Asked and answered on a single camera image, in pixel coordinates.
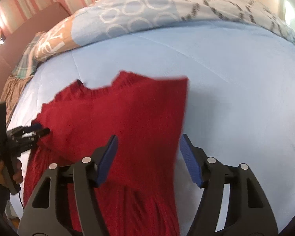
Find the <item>person's left hand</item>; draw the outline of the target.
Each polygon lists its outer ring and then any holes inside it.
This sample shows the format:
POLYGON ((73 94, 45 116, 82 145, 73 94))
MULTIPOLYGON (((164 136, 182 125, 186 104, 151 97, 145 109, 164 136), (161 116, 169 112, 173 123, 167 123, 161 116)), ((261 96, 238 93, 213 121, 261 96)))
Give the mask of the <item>person's left hand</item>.
MULTIPOLYGON (((5 164, 1 160, 0 161, 0 184, 3 185, 4 187, 8 188, 8 185, 7 185, 7 183, 4 179, 4 176, 3 176, 4 167, 5 167, 5 164)), ((18 159, 17 159, 17 171, 13 175, 13 180, 15 181, 16 184, 21 184, 21 182, 23 182, 22 163, 18 159)))

